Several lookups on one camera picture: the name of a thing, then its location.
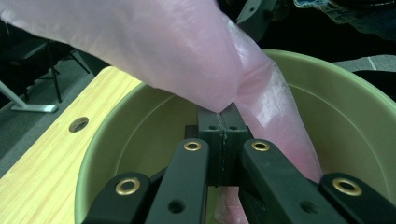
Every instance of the black chair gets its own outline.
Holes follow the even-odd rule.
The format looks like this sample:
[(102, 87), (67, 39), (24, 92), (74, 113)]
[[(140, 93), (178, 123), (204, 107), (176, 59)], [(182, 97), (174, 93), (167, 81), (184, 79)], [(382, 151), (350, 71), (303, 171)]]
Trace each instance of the black chair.
[(8, 65), (11, 75), (16, 76), (19, 81), (18, 89), (23, 89), (25, 99), (28, 100), (27, 87), (35, 84), (35, 80), (51, 72), (51, 79), (54, 80), (55, 90), (59, 103), (62, 102), (59, 90), (55, 64), (65, 57), (71, 57), (88, 74), (90, 71), (78, 61), (71, 53), (72, 47), (45, 38), (30, 35), (23, 30), (5, 24), (7, 30), (7, 40), (3, 41), (3, 49), (0, 54), (2, 65)]

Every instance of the black bracket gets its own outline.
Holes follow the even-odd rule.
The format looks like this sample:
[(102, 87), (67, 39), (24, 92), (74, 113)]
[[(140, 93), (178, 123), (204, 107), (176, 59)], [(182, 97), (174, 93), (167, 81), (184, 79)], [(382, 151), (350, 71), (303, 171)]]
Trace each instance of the black bracket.
[(111, 179), (83, 223), (205, 223), (208, 186), (239, 186), (249, 223), (396, 223), (396, 208), (349, 175), (319, 185), (271, 142), (254, 139), (235, 105), (198, 108), (166, 170)]

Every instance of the black plastic part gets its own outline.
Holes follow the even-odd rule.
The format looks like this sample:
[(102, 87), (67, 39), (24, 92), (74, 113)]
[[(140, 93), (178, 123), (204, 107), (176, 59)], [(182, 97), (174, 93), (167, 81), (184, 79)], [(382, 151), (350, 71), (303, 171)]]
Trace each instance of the black plastic part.
[(248, 0), (236, 19), (236, 24), (257, 42), (264, 36), (276, 4), (277, 0)]
[(198, 138), (210, 145), (209, 186), (237, 185), (237, 156), (251, 133), (235, 104), (216, 114), (198, 107)]
[[(119, 195), (116, 186), (125, 179), (136, 178), (139, 187), (130, 195)], [(127, 173), (112, 178), (93, 202), (84, 219), (84, 224), (143, 223), (145, 211), (149, 210), (146, 200), (149, 178), (138, 173)]]
[(319, 191), (350, 223), (396, 223), (393, 204), (358, 178), (339, 173), (325, 175)]
[(243, 189), (239, 189), (239, 200), (244, 207), (249, 224), (259, 224), (267, 220), (265, 203)]
[(249, 214), (249, 222), (346, 223), (274, 144), (261, 139), (247, 140), (241, 162), (244, 173), (240, 189), (266, 204), (266, 215), (263, 216), (262, 213), (249, 211), (252, 206), (241, 201)]
[(197, 138), (198, 137), (198, 126), (197, 125), (186, 125), (184, 127), (184, 138)]
[(165, 173), (166, 173), (166, 168), (162, 169), (160, 172), (149, 178), (149, 182), (150, 182), (149, 187), (151, 191), (157, 193), (158, 187), (161, 185), (161, 181), (163, 181), (163, 176), (165, 175)]
[(208, 155), (208, 144), (200, 139), (177, 145), (145, 223), (205, 222)]
[(219, 9), (228, 16), (233, 22), (236, 22), (239, 14), (244, 8), (247, 0), (217, 0)]

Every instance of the pink plastic bag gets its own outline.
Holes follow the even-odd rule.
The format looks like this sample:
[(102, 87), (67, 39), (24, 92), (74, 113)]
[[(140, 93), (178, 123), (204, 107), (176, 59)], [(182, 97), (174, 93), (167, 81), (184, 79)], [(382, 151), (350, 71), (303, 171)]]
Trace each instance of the pink plastic bag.
[[(212, 111), (235, 102), (256, 138), (274, 142), (319, 181), (317, 155), (281, 72), (213, 0), (0, 0), (0, 16)], [(219, 196), (218, 221), (247, 223), (236, 192)]]

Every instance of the screw hole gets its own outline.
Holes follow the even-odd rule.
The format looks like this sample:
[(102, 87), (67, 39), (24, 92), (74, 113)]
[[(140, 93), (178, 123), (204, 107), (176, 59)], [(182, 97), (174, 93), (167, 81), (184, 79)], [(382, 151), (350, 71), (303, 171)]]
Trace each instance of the screw hole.
[(73, 121), (69, 126), (70, 133), (76, 133), (83, 130), (89, 122), (89, 119), (86, 117), (82, 117)]
[(308, 214), (317, 214), (318, 213), (318, 208), (317, 206), (309, 201), (304, 201), (300, 203), (300, 207), (303, 209)]
[(174, 214), (183, 212), (185, 208), (186, 208), (186, 204), (184, 204), (180, 200), (173, 200), (168, 204), (168, 210)]
[(342, 188), (344, 188), (344, 189), (347, 189), (347, 190), (354, 190), (354, 189), (355, 189), (355, 188), (354, 188), (351, 184), (349, 184), (349, 183), (341, 182), (341, 183), (340, 183), (340, 186), (341, 186)]
[(121, 186), (122, 190), (128, 190), (134, 188), (134, 183), (133, 182), (125, 182)]
[(189, 144), (187, 145), (187, 147), (188, 147), (189, 149), (196, 149), (196, 148), (198, 148), (198, 145), (196, 145), (196, 144), (194, 144), (194, 143), (189, 143)]

